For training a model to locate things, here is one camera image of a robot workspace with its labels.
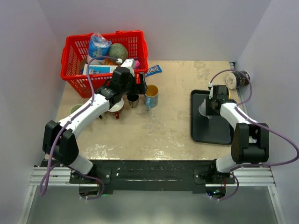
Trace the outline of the blue mug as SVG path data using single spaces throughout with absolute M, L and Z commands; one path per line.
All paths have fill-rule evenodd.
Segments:
M 158 104 L 159 90 L 155 85 L 148 85 L 145 93 L 146 110 L 149 111 Z

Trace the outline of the brown maroon mug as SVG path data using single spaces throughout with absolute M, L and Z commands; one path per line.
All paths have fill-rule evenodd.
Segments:
M 127 95 L 127 100 L 131 108 L 136 108 L 139 103 L 139 95 Z

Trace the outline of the grey mug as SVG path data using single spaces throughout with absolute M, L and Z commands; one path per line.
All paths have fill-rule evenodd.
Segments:
M 211 102 L 208 97 L 206 97 L 199 106 L 199 113 L 208 119 L 212 118 Z

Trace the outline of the dark red mug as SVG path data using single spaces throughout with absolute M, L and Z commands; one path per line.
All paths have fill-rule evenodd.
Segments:
M 111 109 L 109 109 L 107 112 L 110 114 L 113 114 L 116 119 L 120 118 L 120 113 L 122 112 L 124 108 L 124 100 L 121 98 L 120 102 L 116 103 Z

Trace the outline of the green mug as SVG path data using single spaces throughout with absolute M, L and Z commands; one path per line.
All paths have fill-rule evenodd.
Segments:
M 74 105 L 71 110 L 70 110 L 70 114 L 73 114 L 76 110 L 78 110 L 80 107 L 82 106 L 82 104 L 77 104 Z

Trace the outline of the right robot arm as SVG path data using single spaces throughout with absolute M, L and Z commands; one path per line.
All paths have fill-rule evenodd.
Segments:
M 199 107 L 201 115 L 221 116 L 234 130 L 230 153 L 215 160 L 215 168 L 208 171 L 213 183 L 224 179 L 225 173 L 241 165 L 259 165 L 269 158 L 269 131 L 266 124 L 250 121 L 250 117 L 239 110 L 237 102 L 230 99 L 224 85 L 209 85 L 209 95 Z

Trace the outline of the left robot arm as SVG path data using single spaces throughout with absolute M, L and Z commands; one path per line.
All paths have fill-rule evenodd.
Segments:
M 92 97 L 68 117 L 45 126 L 43 151 L 65 166 L 78 172 L 86 183 L 96 180 L 94 164 L 79 154 L 77 138 L 80 133 L 100 115 L 120 102 L 124 94 L 135 96 L 145 94 L 147 85 L 145 74 L 135 76 L 126 67 L 117 67 L 112 77 L 99 87 Z

